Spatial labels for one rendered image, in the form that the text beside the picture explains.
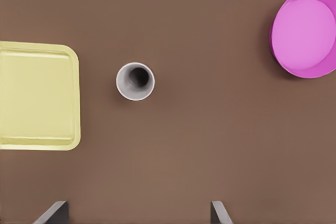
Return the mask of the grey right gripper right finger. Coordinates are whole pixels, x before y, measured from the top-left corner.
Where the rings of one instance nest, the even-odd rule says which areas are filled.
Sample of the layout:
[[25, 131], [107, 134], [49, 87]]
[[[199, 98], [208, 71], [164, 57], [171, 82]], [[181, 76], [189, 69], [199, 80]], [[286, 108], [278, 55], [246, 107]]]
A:
[[219, 200], [211, 201], [211, 224], [233, 224], [224, 204]]

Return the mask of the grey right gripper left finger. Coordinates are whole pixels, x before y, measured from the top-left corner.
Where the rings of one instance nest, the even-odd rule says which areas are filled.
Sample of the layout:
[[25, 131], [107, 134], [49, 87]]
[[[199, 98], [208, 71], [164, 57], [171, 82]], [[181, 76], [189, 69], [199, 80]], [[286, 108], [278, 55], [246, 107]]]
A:
[[69, 224], [69, 204], [57, 201], [32, 224]]

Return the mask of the pale yellow tray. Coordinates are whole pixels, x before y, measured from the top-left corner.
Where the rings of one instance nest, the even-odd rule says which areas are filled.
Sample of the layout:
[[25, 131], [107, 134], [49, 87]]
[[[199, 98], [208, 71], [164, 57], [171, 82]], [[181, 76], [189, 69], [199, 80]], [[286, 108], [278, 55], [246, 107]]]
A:
[[79, 60], [68, 46], [0, 41], [0, 150], [80, 142]]

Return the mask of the white IKEA cup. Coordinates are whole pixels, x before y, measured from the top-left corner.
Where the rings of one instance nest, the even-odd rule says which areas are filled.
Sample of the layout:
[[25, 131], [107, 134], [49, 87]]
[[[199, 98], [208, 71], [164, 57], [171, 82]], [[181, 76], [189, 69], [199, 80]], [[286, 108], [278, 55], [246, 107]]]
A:
[[155, 87], [152, 70], [140, 62], [131, 62], [120, 68], [116, 76], [119, 93], [131, 101], [141, 101], [151, 95]]

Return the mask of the pink bowl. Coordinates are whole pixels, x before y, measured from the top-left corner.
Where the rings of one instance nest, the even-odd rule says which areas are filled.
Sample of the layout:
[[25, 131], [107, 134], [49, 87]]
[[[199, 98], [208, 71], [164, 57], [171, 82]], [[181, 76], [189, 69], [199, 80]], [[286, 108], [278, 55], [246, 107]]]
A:
[[336, 71], [336, 0], [286, 0], [269, 33], [274, 58], [305, 79]]

